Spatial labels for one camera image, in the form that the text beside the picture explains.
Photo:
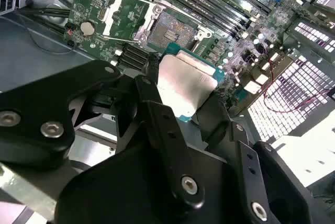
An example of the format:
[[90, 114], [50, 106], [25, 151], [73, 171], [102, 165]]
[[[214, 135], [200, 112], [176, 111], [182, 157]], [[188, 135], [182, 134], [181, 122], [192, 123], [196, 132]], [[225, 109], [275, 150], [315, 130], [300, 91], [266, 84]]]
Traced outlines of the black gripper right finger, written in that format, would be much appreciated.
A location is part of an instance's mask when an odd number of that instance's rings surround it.
[[216, 94], [196, 116], [206, 150], [232, 168], [243, 213], [251, 223], [313, 223], [310, 197], [297, 177], [267, 143], [249, 141]]

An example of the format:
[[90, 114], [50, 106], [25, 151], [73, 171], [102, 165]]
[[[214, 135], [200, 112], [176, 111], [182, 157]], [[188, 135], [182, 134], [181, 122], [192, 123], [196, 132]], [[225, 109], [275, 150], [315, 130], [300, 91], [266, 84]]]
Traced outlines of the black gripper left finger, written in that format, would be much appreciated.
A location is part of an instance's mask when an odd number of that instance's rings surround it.
[[76, 129], [107, 112], [116, 116], [116, 154], [148, 143], [161, 163], [168, 200], [184, 213], [199, 210], [204, 187], [155, 82], [143, 75], [122, 75], [102, 60], [2, 93], [1, 161], [37, 170], [59, 167], [68, 157]]

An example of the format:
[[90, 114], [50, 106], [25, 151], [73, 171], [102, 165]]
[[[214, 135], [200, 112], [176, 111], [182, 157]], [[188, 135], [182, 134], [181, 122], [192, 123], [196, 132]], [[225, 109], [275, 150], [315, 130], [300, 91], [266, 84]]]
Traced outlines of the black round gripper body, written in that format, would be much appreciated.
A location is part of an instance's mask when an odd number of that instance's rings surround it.
[[161, 163], [148, 143], [82, 172], [61, 193], [56, 223], [243, 223], [232, 169], [221, 158], [189, 146], [205, 188], [202, 208], [184, 213], [168, 200]]

